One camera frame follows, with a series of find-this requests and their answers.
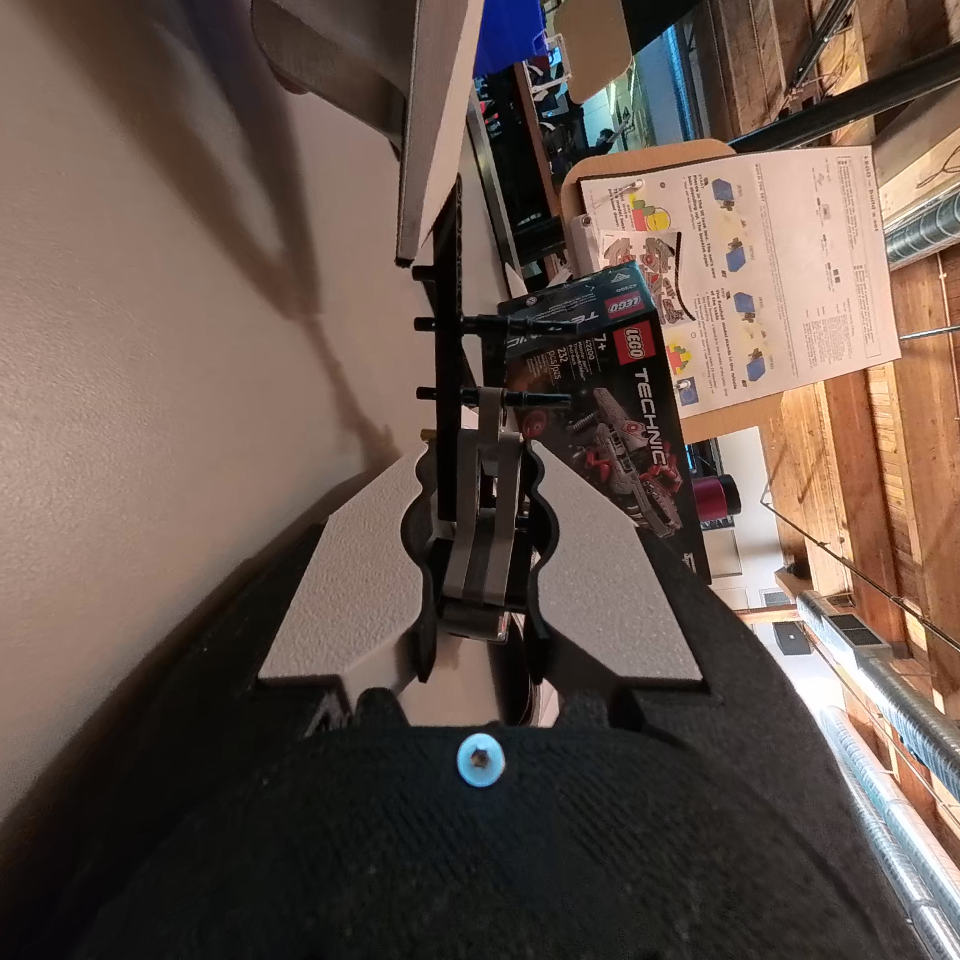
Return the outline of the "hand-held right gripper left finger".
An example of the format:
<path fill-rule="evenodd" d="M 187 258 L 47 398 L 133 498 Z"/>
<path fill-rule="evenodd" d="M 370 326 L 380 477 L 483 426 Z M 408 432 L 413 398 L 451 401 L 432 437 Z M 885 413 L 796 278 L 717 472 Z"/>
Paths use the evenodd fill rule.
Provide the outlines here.
<path fill-rule="evenodd" d="M 265 686 L 331 682 L 347 703 L 425 683 L 436 662 L 430 576 L 404 535 L 426 450 L 402 457 L 328 517 L 268 653 Z"/>

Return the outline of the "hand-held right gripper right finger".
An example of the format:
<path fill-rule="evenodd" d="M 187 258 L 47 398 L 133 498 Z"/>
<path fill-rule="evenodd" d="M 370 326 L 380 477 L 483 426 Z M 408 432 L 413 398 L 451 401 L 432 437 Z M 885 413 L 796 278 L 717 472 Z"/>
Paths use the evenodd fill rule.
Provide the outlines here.
<path fill-rule="evenodd" d="M 638 528 L 541 442 L 531 463 L 525 654 L 561 697 L 700 690 L 702 670 Z"/>

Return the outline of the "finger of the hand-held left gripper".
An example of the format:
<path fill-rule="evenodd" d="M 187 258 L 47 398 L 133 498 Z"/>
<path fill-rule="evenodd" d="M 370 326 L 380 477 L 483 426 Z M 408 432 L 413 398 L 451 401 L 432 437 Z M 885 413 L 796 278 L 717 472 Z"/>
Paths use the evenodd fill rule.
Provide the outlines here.
<path fill-rule="evenodd" d="M 273 72 L 400 152 L 395 260 L 413 264 L 459 174 L 479 1 L 253 1 Z"/>

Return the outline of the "blue parts bin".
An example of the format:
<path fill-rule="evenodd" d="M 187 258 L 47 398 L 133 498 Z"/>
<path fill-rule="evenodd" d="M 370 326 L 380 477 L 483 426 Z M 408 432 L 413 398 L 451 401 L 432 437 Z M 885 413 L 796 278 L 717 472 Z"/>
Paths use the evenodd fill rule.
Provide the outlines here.
<path fill-rule="evenodd" d="M 540 1 L 484 2 L 474 78 L 546 53 L 546 17 Z"/>

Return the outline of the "grey black toy brick assembly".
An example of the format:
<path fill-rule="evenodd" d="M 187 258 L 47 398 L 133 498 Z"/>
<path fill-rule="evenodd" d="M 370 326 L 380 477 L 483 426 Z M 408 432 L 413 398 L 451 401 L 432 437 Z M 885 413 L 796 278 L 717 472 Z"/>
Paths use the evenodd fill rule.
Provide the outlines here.
<path fill-rule="evenodd" d="M 531 498 L 544 468 L 510 414 L 570 406 L 567 393 L 470 386 L 463 341 L 495 346 L 532 334 L 570 339 L 575 320 L 465 314 L 462 304 L 462 182 L 456 176 L 433 231 L 431 265 L 415 266 L 415 280 L 434 290 L 433 314 L 414 329 L 434 338 L 435 384 L 416 391 L 435 407 L 436 512 L 449 534 L 430 549 L 431 590 L 438 627 L 459 638 L 505 643 L 514 615 L 535 601 L 541 548 L 531 528 Z"/>

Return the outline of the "grey desk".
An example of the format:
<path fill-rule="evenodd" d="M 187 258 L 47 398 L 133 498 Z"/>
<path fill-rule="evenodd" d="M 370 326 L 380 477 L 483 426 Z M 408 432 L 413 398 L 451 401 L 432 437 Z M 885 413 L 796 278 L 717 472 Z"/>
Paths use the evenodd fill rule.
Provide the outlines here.
<path fill-rule="evenodd" d="M 281 538 L 416 446 L 386 137 L 243 3 L 2 2 L 2 819 Z"/>

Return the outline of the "dark red cup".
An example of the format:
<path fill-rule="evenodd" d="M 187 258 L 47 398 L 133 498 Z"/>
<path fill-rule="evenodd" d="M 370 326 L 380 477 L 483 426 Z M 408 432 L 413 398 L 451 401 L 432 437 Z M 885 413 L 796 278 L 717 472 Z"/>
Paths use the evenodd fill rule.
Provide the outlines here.
<path fill-rule="evenodd" d="M 742 501 L 738 484 L 732 475 L 724 473 L 694 477 L 691 485 L 701 523 L 725 522 L 740 515 Z"/>

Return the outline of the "small tan board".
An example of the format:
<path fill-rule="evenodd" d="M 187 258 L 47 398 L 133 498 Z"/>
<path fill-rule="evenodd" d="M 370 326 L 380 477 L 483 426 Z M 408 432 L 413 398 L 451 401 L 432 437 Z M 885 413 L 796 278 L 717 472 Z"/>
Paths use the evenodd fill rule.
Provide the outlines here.
<path fill-rule="evenodd" d="M 621 1 L 564 1 L 554 14 L 568 67 L 568 93 L 579 105 L 625 73 L 633 52 Z"/>

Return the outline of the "black toy set box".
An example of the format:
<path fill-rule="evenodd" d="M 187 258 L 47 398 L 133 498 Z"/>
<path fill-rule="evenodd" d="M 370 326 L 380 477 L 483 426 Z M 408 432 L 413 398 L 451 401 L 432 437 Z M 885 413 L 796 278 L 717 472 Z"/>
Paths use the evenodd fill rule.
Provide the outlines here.
<path fill-rule="evenodd" d="M 497 313 L 575 324 L 571 335 L 507 338 L 508 390 L 570 397 L 568 407 L 518 411 L 522 436 L 543 444 L 710 584 L 664 334 L 639 266 L 518 296 Z"/>

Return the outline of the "large tan board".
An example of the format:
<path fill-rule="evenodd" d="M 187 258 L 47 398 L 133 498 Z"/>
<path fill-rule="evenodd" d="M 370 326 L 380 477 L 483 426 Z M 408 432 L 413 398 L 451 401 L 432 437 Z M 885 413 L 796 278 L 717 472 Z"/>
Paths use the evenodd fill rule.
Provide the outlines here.
<path fill-rule="evenodd" d="M 574 245 L 571 220 L 585 213 L 579 181 L 590 177 L 640 176 L 696 162 L 735 156 L 729 144 L 718 139 L 704 138 L 639 150 L 611 152 L 590 156 L 573 166 L 566 174 L 558 193 L 559 217 L 573 277 L 580 279 L 588 272 L 586 261 Z M 687 443 L 698 443 L 765 424 L 781 408 L 781 393 L 751 399 L 724 409 L 695 414 L 681 423 L 681 432 Z"/>

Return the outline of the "toy sticker sheet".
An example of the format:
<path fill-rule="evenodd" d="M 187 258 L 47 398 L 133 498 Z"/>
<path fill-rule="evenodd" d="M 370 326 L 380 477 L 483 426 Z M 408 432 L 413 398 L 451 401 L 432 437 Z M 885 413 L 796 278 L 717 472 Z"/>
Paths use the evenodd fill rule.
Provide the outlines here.
<path fill-rule="evenodd" d="M 669 326 L 693 323 L 695 317 L 681 297 L 680 244 L 681 235 L 671 231 L 600 231 L 599 261 L 603 267 L 634 264 L 662 323 Z"/>

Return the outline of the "white printed instruction sheet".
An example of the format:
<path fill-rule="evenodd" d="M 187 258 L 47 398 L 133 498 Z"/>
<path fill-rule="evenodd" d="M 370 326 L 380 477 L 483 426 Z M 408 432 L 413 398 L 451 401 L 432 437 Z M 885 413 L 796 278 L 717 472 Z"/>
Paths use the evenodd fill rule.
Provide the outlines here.
<path fill-rule="evenodd" d="M 578 182 L 600 232 L 677 233 L 693 322 L 662 322 L 682 420 L 902 358 L 870 146 Z"/>

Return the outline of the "silver insulated duct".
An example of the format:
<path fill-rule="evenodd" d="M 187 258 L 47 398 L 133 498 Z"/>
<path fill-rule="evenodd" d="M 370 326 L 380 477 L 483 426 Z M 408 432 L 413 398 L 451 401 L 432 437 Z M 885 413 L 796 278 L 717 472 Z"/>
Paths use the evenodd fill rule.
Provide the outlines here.
<path fill-rule="evenodd" d="M 861 826 L 906 918 L 930 958 L 959 957 L 959 871 L 874 756 L 847 714 L 820 709 L 828 741 Z"/>
<path fill-rule="evenodd" d="M 890 645 L 857 615 L 807 590 L 796 599 L 801 621 L 855 680 L 911 755 L 959 799 L 959 727 L 894 669 Z"/>

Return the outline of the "corrugated metal duct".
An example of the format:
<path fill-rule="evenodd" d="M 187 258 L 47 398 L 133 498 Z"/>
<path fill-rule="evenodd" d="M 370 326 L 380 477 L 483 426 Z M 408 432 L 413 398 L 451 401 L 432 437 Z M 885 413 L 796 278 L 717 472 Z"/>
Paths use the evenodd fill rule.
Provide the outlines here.
<path fill-rule="evenodd" d="M 958 243 L 958 193 L 925 207 L 885 234 L 886 257 L 891 269 L 898 269 Z"/>

